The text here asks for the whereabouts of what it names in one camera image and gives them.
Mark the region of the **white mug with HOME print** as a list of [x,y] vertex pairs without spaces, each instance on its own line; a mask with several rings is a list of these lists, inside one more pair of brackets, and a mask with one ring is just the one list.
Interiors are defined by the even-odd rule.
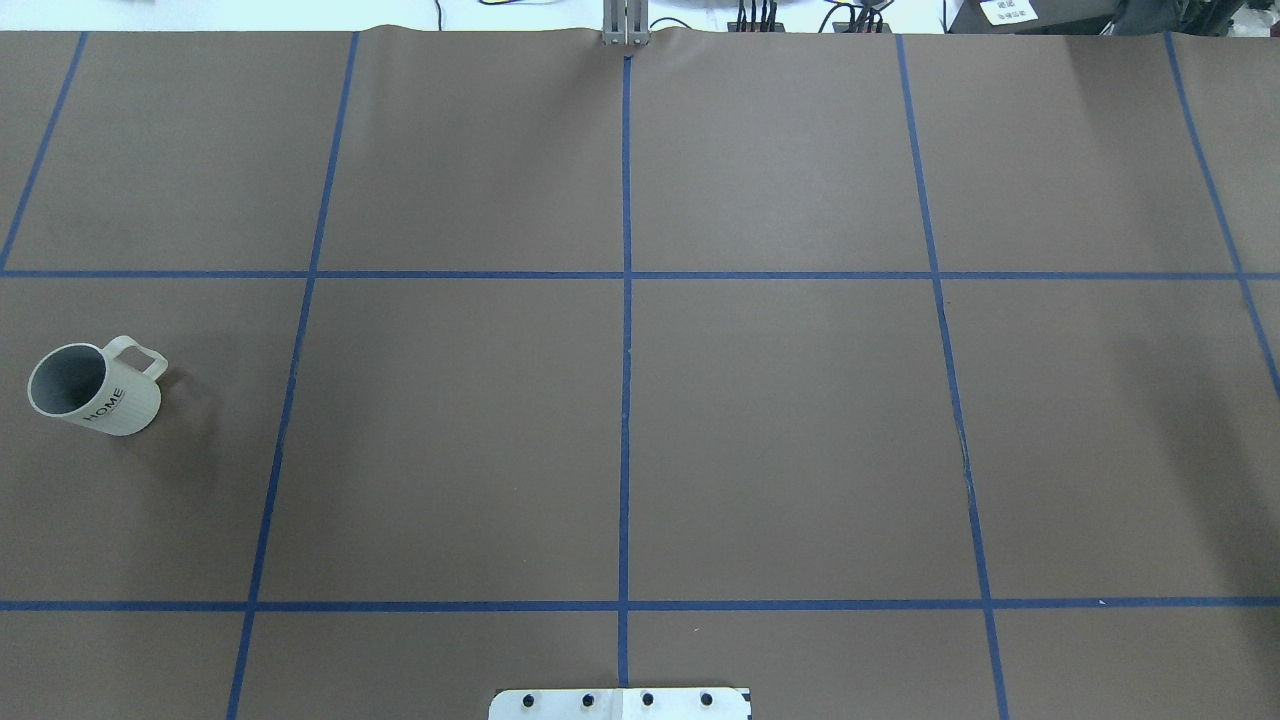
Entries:
[[42,357],[27,382],[27,398],[44,416],[108,436],[132,436],[160,411],[159,379],[168,359],[120,334],[102,347],[64,345]]

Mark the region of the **black box with label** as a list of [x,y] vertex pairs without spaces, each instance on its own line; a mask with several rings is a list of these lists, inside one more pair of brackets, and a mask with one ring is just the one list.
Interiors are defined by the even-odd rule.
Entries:
[[960,1],[948,35],[1098,35],[1117,1]]

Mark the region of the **aluminium frame post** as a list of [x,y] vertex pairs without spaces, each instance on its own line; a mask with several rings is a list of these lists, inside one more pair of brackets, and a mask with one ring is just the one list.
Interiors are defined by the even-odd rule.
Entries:
[[652,36],[648,0],[604,0],[602,44],[607,47],[648,45]]

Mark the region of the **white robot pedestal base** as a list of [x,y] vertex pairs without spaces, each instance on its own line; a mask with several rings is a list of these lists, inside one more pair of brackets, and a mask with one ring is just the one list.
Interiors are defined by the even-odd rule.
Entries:
[[489,719],[751,719],[750,691],[732,687],[508,689]]

